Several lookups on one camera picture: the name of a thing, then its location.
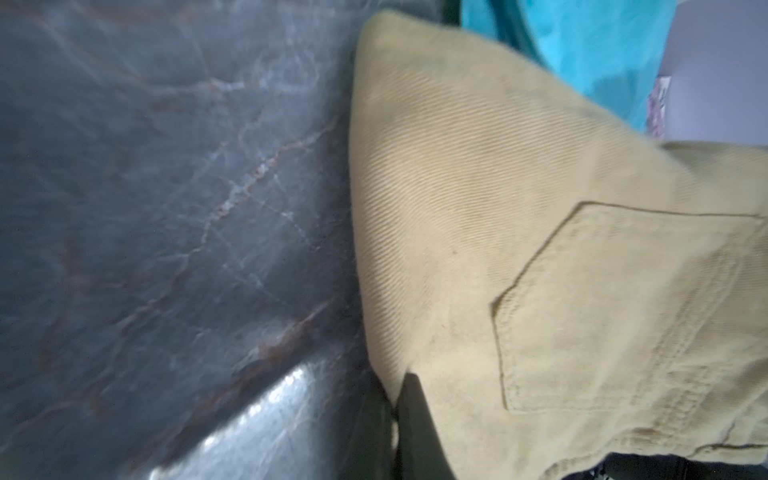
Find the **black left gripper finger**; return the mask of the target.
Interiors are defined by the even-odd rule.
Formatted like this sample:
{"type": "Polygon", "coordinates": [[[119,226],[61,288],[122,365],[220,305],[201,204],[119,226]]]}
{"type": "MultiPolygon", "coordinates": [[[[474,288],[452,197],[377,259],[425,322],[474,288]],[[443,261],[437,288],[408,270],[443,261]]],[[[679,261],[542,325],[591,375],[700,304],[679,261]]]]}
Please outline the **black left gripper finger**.
{"type": "Polygon", "coordinates": [[[404,377],[396,418],[399,434],[396,479],[454,480],[420,379],[414,373],[404,377]]]}

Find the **khaki pants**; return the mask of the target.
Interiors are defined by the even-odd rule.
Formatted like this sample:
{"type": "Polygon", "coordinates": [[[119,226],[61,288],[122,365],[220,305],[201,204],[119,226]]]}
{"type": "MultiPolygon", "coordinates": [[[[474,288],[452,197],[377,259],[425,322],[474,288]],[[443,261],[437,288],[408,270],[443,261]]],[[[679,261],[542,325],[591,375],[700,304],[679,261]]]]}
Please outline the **khaki pants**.
{"type": "Polygon", "coordinates": [[[394,11],[355,59],[371,365],[460,479],[767,456],[767,153],[660,143],[512,50],[394,11]]]}

